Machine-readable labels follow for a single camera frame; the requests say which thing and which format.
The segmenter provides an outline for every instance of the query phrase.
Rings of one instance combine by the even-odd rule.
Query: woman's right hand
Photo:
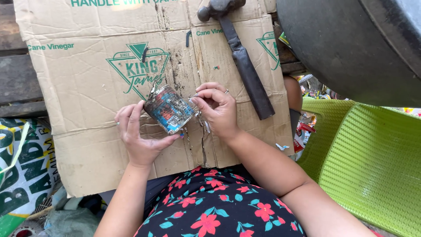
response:
[[[212,134],[222,140],[232,139],[241,129],[237,125],[237,102],[217,82],[203,83],[196,89],[192,102],[209,123]]]

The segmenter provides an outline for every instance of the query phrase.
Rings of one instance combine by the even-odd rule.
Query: hand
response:
[[[117,128],[129,154],[130,163],[136,167],[151,166],[159,153],[180,137],[174,134],[160,140],[140,138],[139,119],[144,103],[141,100],[138,104],[125,106],[114,117],[116,123],[120,122]]]
[[[192,102],[208,121],[212,133],[222,140],[234,138],[241,130],[237,125],[237,101],[217,82],[207,82],[196,89]]]

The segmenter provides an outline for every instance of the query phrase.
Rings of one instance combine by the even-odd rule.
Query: floral dress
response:
[[[197,167],[162,190],[134,237],[305,237],[291,210],[232,169]]]

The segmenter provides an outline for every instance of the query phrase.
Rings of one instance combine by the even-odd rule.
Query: woman's left hand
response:
[[[142,139],[139,119],[144,104],[145,101],[141,100],[138,104],[125,106],[114,117],[114,121],[119,122],[117,128],[129,154],[130,163],[136,167],[152,165],[159,153],[180,137],[175,134],[163,139]]]

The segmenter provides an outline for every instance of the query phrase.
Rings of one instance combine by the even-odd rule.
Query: hammer head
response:
[[[245,0],[210,0],[207,7],[203,6],[197,11],[197,17],[201,22],[207,22],[211,17],[217,20],[244,5]]]

